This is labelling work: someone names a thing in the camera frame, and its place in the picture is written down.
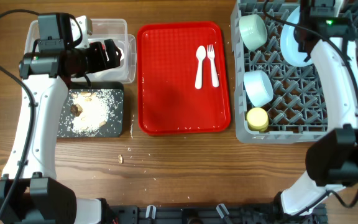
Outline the mint green bowl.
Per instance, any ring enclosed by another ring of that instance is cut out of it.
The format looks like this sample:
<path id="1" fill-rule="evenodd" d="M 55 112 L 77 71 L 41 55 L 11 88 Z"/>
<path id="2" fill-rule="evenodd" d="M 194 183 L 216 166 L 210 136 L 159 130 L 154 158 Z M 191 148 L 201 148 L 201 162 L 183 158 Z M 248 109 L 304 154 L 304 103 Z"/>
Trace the mint green bowl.
<path id="1" fill-rule="evenodd" d="M 242 16 L 239 19 L 239 31 L 244 45 L 250 51 L 257 50 L 267 41 L 264 20 L 256 14 Z"/>

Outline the light blue small bowl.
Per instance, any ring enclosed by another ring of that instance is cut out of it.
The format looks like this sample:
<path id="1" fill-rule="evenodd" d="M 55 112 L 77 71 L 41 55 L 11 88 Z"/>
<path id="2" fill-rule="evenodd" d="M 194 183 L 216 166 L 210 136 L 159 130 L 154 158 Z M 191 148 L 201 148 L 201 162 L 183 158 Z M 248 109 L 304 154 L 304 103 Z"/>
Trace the light blue small bowl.
<path id="1" fill-rule="evenodd" d="M 244 87 L 254 107 L 263 107 L 273 100 L 273 86 L 262 70 L 245 72 Z"/>

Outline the white plastic spoon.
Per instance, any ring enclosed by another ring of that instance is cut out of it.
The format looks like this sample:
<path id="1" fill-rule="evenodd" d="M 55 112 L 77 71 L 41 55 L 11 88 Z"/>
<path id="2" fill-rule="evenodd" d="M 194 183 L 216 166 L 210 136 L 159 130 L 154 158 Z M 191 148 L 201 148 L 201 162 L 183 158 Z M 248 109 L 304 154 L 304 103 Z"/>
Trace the white plastic spoon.
<path id="1" fill-rule="evenodd" d="M 196 71 L 195 88 L 200 90 L 203 84 L 203 60 L 206 57 L 206 49 L 203 45 L 200 45 L 196 51 L 196 58 L 198 60 L 198 66 Z"/>

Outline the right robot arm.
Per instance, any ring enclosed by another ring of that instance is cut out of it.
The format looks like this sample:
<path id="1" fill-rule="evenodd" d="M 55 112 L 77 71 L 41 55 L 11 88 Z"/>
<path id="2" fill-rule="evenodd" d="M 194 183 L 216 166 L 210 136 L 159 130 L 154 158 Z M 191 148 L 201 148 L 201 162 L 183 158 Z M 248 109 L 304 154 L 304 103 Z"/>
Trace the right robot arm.
<path id="1" fill-rule="evenodd" d="M 328 116 L 327 133 L 306 153 L 304 174 L 279 193 L 282 213 L 309 215 L 326 198 L 358 186 L 358 64 L 356 31 L 339 17 L 343 1 L 301 1 L 295 19 L 284 21 L 291 51 L 312 61 L 317 70 Z M 358 189 L 350 203 L 358 202 Z"/>

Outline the yellow plastic cup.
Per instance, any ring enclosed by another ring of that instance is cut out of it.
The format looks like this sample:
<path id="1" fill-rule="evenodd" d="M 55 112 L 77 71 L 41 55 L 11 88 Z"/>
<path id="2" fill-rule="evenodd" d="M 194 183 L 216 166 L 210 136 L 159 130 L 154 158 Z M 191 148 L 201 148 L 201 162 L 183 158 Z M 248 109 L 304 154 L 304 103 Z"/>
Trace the yellow plastic cup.
<path id="1" fill-rule="evenodd" d="M 269 117 L 263 108 L 252 108 L 246 114 L 246 121 L 251 131 L 264 132 L 269 125 Z"/>

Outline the light blue plate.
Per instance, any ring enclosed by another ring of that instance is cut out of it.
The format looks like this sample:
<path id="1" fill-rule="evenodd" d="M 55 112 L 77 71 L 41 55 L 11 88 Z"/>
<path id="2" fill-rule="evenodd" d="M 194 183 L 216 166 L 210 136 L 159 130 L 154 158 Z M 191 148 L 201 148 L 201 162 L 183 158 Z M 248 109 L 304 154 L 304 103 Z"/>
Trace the light blue plate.
<path id="1" fill-rule="evenodd" d="M 307 58 L 307 53 L 299 52 L 299 44 L 295 40 L 295 28 L 293 26 L 284 25 L 280 36 L 280 49 L 284 60 L 294 67 L 305 67 L 313 63 L 312 59 Z"/>

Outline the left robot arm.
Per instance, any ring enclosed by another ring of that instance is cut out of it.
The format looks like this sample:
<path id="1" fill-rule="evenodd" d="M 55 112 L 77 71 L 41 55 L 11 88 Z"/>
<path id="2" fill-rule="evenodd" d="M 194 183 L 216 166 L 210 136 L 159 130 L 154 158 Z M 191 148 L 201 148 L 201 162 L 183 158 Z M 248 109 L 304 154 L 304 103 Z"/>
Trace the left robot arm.
<path id="1" fill-rule="evenodd" d="M 22 104 L 14 145 L 0 179 L 0 223 L 118 223 L 103 198 L 78 198 L 56 180 L 55 147 L 72 78 L 119 66 L 111 39 L 89 42 L 86 16 L 39 14 L 39 38 L 15 81 Z"/>

